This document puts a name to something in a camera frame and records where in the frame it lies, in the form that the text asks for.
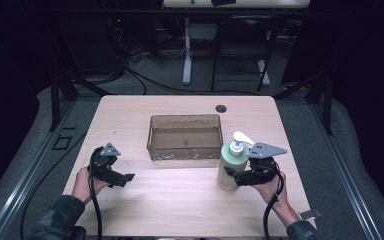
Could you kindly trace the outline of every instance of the hand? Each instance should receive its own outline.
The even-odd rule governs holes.
[[[284,180],[284,187],[278,197],[278,201],[273,205],[273,211],[279,217],[280,221],[282,221],[283,225],[287,228],[290,224],[299,220],[300,218],[288,201],[288,192],[286,190],[286,175],[283,172],[280,172],[280,175]],[[252,187],[260,193],[261,197],[268,204],[277,191],[278,183],[279,176],[276,175],[270,182],[253,185]]]
[[[107,182],[93,178],[94,189],[96,195],[109,184]],[[71,196],[78,198],[85,205],[90,202],[90,189],[89,189],[89,171],[87,167],[83,167],[76,175],[76,182],[74,183],[73,192]]]

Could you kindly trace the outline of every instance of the pump dispenser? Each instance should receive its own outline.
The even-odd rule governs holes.
[[[217,183],[219,187],[225,191],[238,189],[235,179],[227,175],[224,167],[234,169],[236,172],[245,170],[249,149],[246,145],[244,147],[244,143],[254,144],[245,134],[235,132],[233,134],[233,141],[225,143],[221,148]]]

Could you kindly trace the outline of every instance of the transparent plastic box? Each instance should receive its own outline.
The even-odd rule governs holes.
[[[151,117],[147,144],[151,160],[218,159],[222,146],[217,114]]]

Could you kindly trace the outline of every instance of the desk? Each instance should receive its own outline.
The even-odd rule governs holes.
[[[235,9],[247,9],[247,8],[272,8],[272,9],[305,9],[308,7],[310,0],[237,0],[235,4],[226,4],[218,7],[214,7],[211,0],[164,0],[164,7],[166,8],[235,8]],[[189,18],[186,18],[185,22],[185,66],[183,69],[183,85],[189,85],[191,83],[191,71],[192,71],[192,53],[190,50],[190,24]],[[260,71],[264,69],[264,62],[258,61],[258,68]],[[269,86],[270,81],[268,76],[264,76],[263,85]]]
[[[70,194],[76,173],[89,164],[93,150],[111,142],[121,152],[113,170],[136,176],[124,188],[105,188],[98,196],[105,236],[261,237],[266,204],[252,187],[225,192],[217,185],[218,159],[152,161],[146,148],[152,115],[217,114],[224,142],[241,131],[254,141],[288,150],[275,156],[287,175],[291,205],[309,210],[276,104],[257,96],[105,96],[102,98],[67,181]],[[286,236],[272,212],[271,236]],[[77,222],[97,234],[93,204]]]
[[[208,8],[214,7],[211,0],[164,0],[168,8]],[[234,4],[226,4],[217,8],[307,8],[310,0],[236,0]]]

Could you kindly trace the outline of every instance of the cable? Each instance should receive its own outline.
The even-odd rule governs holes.
[[[42,185],[42,183],[45,181],[45,179],[49,176],[49,174],[55,169],[55,167],[60,163],[62,162],[62,160],[74,149],[74,147],[86,136],[86,133],[84,133],[80,138],[79,140],[77,140],[76,143],[74,143],[74,145],[48,170],[48,172],[45,174],[45,176],[43,176],[43,178],[39,181],[39,183],[36,185],[36,187],[33,189],[33,191],[31,192],[29,198],[27,199],[27,203],[26,205],[24,206],[24,209],[23,209],[23,213],[21,215],[21,220],[20,220],[20,239],[23,239],[24,238],[24,220],[25,220],[25,217],[26,217],[26,213],[27,213],[27,208],[29,207],[30,205],[30,202],[32,201],[33,199],[33,196],[34,194],[36,193],[36,191],[39,189],[40,185]]]
[[[265,235],[265,239],[266,240],[270,240],[268,224],[267,224],[267,221],[268,221],[268,218],[269,218],[269,214],[270,214],[270,210],[273,208],[273,205],[277,202],[280,194],[282,193],[283,187],[284,187],[284,179],[283,179],[282,175],[280,174],[279,165],[277,165],[277,163],[276,163],[276,168],[277,168],[277,171],[275,171],[275,170],[273,170],[271,168],[264,168],[264,169],[268,169],[270,171],[275,172],[276,175],[279,176],[279,182],[278,182],[278,185],[277,185],[276,193],[273,195],[272,199],[267,204],[266,210],[264,211],[263,227],[264,227],[264,235]]]
[[[146,95],[146,86],[145,86],[145,83],[144,83],[142,80],[140,80],[140,78],[139,78],[138,76],[136,76],[136,74],[131,73],[131,75],[132,75],[133,77],[135,77],[135,78],[140,82],[140,84],[142,84],[142,87],[143,87],[142,95]]]
[[[101,70],[101,69],[81,69],[81,70]],[[90,80],[90,79],[87,79],[87,77],[85,77],[85,76],[82,76],[82,77],[94,85],[100,85],[100,84],[106,84],[106,83],[113,82],[113,81],[119,79],[121,76],[123,76],[123,74],[124,74],[124,68],[120,72],[108,74],[109,76],[107,78],[104,78],[104,79]]]
[[[183,28],[182,28],[182,26],[181,26],[181,24],[180,24],[178,18],[176,18],[176,22],[177,22],[177,25],[179,26],[180,31],[182,32],[183,37],[185,37],[185,32],[183,31]],[[183,54],[185,51],[186,51],[186,45],[183,46],[182,52],[181,52],[180,54],[178,54],[177,56],[174,56],[174,57],[173,57],[173,56],[169,56],[169,55],[166,53],[166,51],[163,51],[163,53],[164,53],[167,57],[174,59],[174,58],[178,58],[178,57],[182,56],[182,54]]]
[[[168,92],[172,92],[174,94],[179,94],[179,95],[192,95],[192,94],[198,94],[198,95],[212,95],[214,93],[243,93],[243,94],[249,94],[249,95],[254,95],[254,96],[260,96],[260,94],[248,92],[248,91],[237,91],[237,90],[224,90],[224,91],[192,91],[192,90],[184,90],[184,89],[178,89],[178,88],[173,88],[166,86],[164,84],[158,83],[148,77],[145,77],[141,75],[140,73],[136,72],[135,70],[131,69],[130,67],[126,66],[126,71],[132,75],[135,75],[136,77],[141,77],[142,79],[148,81],[149,83],[164,89]]]
[[[201,42],[206,42],[206,41],[205,40],[199,40],[197,43],[195,43],[194,45],[191,46],[191,49],[195,48],[196,46],[201,44]],[[177,54],[176,56],[170,56],[169,54],[167,54],[167,52],[175,52],[175,51],[180,51],[180,53]],[[185,53],[185,51],[186,51],[186,47],[183,47],[183,49],[161,50],[160,52],[164,53],[164,55],[166,55],[168,58],[176,59],[178,57],[181,57],[183,55],[183,53]]]
[[[90,158],[90,163],[89,166],[92,166],[92,157]],[[95,192],[95,184],[93,181],[93,175],[95,174],[94,169],[92,172],[89,174],[89,190],[90,190],[90,198],[92,199],[93,206],[95,207],[95,213],[96,213],[96,219],[98,221],[98,240],[102,239],[102,214],[101,214],[101,209],[99,207],[98,203],[98,198],[96,197],[96,192]]]

